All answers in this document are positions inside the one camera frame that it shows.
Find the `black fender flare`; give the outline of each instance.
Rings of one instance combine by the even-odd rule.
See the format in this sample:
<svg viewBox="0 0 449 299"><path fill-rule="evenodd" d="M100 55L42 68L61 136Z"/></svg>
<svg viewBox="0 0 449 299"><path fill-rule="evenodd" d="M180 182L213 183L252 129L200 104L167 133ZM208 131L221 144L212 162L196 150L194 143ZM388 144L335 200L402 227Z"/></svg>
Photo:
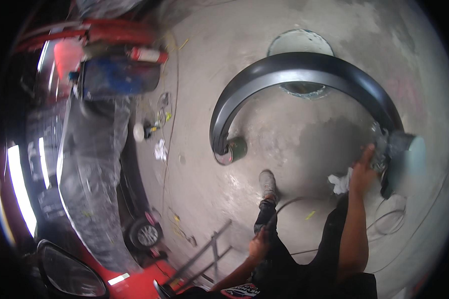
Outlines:
<svg viewBox="0 0 449 299"><path fill-rule="evenodd" d="M227 152L229 127L251 95L267 87L290 82L312 82L340 90L363 105L381 129L389 133L403 129L401 117L389 95L359 68L319 53L283 53L253 63L224 88L211 117L210 144L213 152Z"/></svg>

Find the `person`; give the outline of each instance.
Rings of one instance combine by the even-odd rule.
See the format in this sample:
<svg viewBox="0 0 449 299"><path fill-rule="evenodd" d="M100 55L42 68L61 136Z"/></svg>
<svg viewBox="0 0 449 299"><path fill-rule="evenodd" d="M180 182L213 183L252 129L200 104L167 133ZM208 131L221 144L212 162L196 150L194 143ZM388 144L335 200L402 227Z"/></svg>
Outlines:
<svg viewBox="0 0 449 299"><path fill-rule="evenodd" d="M311 263L297 264L278 238L276 183L264 170L259 175L263 200L248 258L209 292L192 287L173 298L377 298L374 275L364 273L369 248L363 199L376 178L370 168L373 153L374 145L368 145L354 164L349 192L329 214Z"/></svg>

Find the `white rag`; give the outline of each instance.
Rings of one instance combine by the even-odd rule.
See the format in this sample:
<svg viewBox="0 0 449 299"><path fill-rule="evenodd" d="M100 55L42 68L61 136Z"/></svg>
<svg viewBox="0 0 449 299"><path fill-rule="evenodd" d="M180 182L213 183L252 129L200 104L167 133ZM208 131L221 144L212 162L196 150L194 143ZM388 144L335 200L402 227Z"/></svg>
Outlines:
<svg viewBox="0 0 449 299"><path fill-rule="evenodd" d="M347 175L342 177L337 177L335 175L328 176L328 181L331 184L334 184L334 193L335 194L341 194L346 193L349 191L349 179L351 179L352 176L352 168L347 168Z"/></svg>
<svg viewBox="0 0 449 299"><path fill-rule="evenodd" d="M155 144L155 158L157 160L166 161L167 155L168 155L168 149L165 146L165 140L160 139L160 142Z"/></svg>

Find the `black t-shirt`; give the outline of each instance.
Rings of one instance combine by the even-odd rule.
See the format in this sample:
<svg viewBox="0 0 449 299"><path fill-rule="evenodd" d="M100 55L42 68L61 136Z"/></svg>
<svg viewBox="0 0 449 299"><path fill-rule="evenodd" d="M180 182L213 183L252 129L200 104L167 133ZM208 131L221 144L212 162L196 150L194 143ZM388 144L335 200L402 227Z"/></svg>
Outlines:
<svg viewBox="0 0 449 299"><path fill-rule="evenodd" d="M274 292L260 290L248 283L221 291L206 292L192 287L173 299L267 299L267 298L337 298L337 299L377 299L376 279L368 273L356 274L334 288L323 288L319 284L306 285L298 279L294 283L276 286Z"/></svg>

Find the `concrete floor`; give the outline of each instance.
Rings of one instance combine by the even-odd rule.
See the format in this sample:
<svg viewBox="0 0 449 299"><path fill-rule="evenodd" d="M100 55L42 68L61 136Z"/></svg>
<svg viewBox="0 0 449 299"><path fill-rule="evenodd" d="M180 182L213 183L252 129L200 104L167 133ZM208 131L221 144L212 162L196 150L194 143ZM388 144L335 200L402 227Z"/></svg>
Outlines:
<svg viewBox="0 0 449 299"><path fill-rule="evenodd" d="M375 274L379 297L390 298L417 283L449 233L449 61L419 7L411 1L378 0L180 0L165 1L159 14L168 28L162 41L171 50L170 59L155 92L137 102L136 118L154 119L159 95L169 91L174 128L171 141L173 119L163 136L157 133L138 144L137 152L148 199L162 215L170 262L182 265L232 219L219 242L221 250L234 247L219 262L220 278L234 270L253 236L260 201L257 176L266 168L275 173L283 202L309 198L281 212L283 243L291 253L317 248L336 203L327 176L345 173L370 139L373 120L367 111L336 90L304 100L271 87L253 96L230 129L230 137L247 141L244 159L218 165L208 138L211 114L227 83L264 58L280 33L304 28L322 35L336 57L377 80L393 99L405 130L426 141L427 172L412 196L395 196L376 211L382 202L376 182L365 201L368 225L406 205L404 224L396 233L368 230L366 272ZM153 155L160 138L169 149L168 170ZM177 225L194 236L197 247L178 233ZM315 254L293 257L306 264ZM192 270L211 259L209 252Z"/></svg>

